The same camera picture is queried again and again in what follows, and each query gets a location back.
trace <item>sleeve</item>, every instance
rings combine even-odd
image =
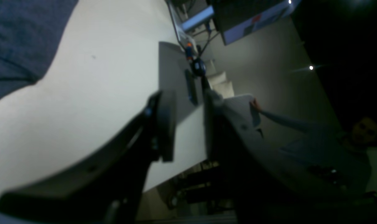
[[[268,119],[283,125],[287,126],[293,129],[296,129],[298,131],[301,131],[303,133],[309,132],[310,130],[314,129],[317,125],[314,123],[304,122],[301,120],[291,119],[285,116],[272,114],[267,111],[260,112],[262,115],[266,116]]]

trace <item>white table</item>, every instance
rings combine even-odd
[[[177,43],[164,0],[80,0],[43,80],[0,100],[0,193],[67,168],[130,121],[158,90],[159,41]],[[144,190],[204,160],[204,141],[201,106]]]

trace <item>hand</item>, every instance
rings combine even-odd
[[[262,112],[262,108],[259,105],[258,101],[256,99],[253,99],[253,101],[250,101],[251,106],[257,111]]]

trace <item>person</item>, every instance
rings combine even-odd
[[[250,104],[268,119],[305,133],[304,138],[281,147],[281,154],[305,167],[333,167],[342,175],[347,191],[365,193],[371,175],[366,149],[377,139],[374,119],[365,116],[353,126],[351,133],[345,133],[329,126],[272,114],[263,110],[256,99]]]

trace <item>white wall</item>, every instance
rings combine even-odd
[[[236,95],[251,93],[271,112],[339,126],[328,98],[289,17],[224,46],[215,38],[204,59],[226,71]],[[301,136],[262,117],[267,142],[279,147]]]

